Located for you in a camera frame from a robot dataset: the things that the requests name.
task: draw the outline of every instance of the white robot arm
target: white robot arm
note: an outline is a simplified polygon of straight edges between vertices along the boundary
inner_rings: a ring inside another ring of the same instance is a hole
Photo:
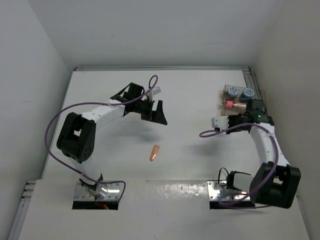
[[[134,83],[130,83],[127,87],[111,97],[108,102],[109,105],[102,105],[81,114],[69,113],[57,140],[57,148],[69,157],[75,168],[82,173],[81,184],[98,199],[103,199],[107,192],[102,184],[94,182],[103,180],[103,175],[95,166],[92,157],[96,131],[130,112],[140,114],[142,120],[163,125],[168,124],[163,113],[163,102],[161,100],[158,101],[156,110],[152,110],[154,104],[152,93],[158,93],[159,89],[156,89],[156,92],[151,91],[151,94],[147,95],[147,99],[139,99],[126,104],[139,98],[145,91],[142,86]]]
[[[252,192],[253,189],[257,189],[257,186],[261,186],[260,183],[264,181],[266,175],[271,171],[276,159],[276,150],[270,138],[270,135],[272,135],[278,151],[278,161],[275,172],[263,186],[258,187],[257,192],[250,194],[250,200],[253,203],[289,208],[294,200],[301,173],[298,168],[292,167],[289,164],[281,152],[275,136],[274,121],[272,117],[266,115],[263,111],[263,106],[264,103],[261,100],[251,99],[246,104],[244,114],[212,118],[212,127],[216,132],[227,130],[226,134],[230,134],[233,132],[248,131],[255,143],[261,164],[258,172],[253,179],[251,179],[251,183],[249,185],[247,184],[247,189],[244,189],[243,181],[240,181],[240,179],[243,180],[244,176],[237,174],[239,173],[237,171],[232,171],[228,175],[226,188],[236,191]],[[260,129],[259,126],[266,129],[269,133]]]

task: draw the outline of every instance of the small container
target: small container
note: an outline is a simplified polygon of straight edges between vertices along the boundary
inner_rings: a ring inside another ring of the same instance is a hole
[[[227,109],[239,109],[241,112],[245,112],[247,104],[244,102],[225,101],[225,107]]]
[[[230,86],[225,93],[228,97],[236,98],[239,94],[239,88],[236,86]]]
[[[255,90],[250,87],[246,87],[243,92],[241,93],[241,98],[243,99],[252,99],[255,95]]]

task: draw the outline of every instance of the red wire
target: red wire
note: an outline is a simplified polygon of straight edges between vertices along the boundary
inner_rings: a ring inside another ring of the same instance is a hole
[[[100,204],[100,203],[97,202],[97,200],[94,201],[94,204],[97,205],[98,207],[102,208],[102,209],[105,209],[105,210],[108,209],[107,205]]]

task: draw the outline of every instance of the white table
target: white table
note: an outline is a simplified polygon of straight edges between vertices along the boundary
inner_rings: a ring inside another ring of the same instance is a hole
[[[161,87],[156,100],[163,100],[168,125],[130,113],[96,135],[93,157],[104,178],[127,181],[119,210],[72,210],[79,177],[49,157],[19,239],[308,239],[296,199],[290,209],[209,209],[206,180],[215,178],[219,168],[252,174],[259,168],[247,132],[198,136],[211,128],[212,117],[220,115],[225,84],[246,86],[241,70],[75,71],[63,106],[106,102],[129,82],[147,87],[154,74]],[[66,162],[56,142],[68,113],[61,115],[52,144],[52,152]],[[150,162],[154,144],[160,151]]]

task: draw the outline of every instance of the metal mounting plate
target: metal mounting plate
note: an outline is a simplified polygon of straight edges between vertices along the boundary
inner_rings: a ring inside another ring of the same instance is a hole
[[[120,186],[118,183],[106,184],[108,194],[104,199],[100,199],[99,202],[115,202],[118,201],[120,195]],[[94,202],[95,198],[90,195],[84,186],[78,181],[74,193],[74,202]]]
[[[226,180],[221,180],[220,184],[224,185],[226,184]],[[230,193],[230,190],[226,189],[225,186],[220,186],[218,184],[218,181],[207,181],[208,186],[208,197],[210,201],[210,209],[224,209],[219,204],[219,199],[223,199],[224,201],[231,200],[231,197],[227,196],[228,193]],[[242,194],[236,195],[233,197],[233,200],[239,200],[244,197],[244,195],[247,194],[246,192],[242,192]],[[246,197],[242,203],[237,204],[237,207],[254,207],[255,205],[250,201],[250,197]]]

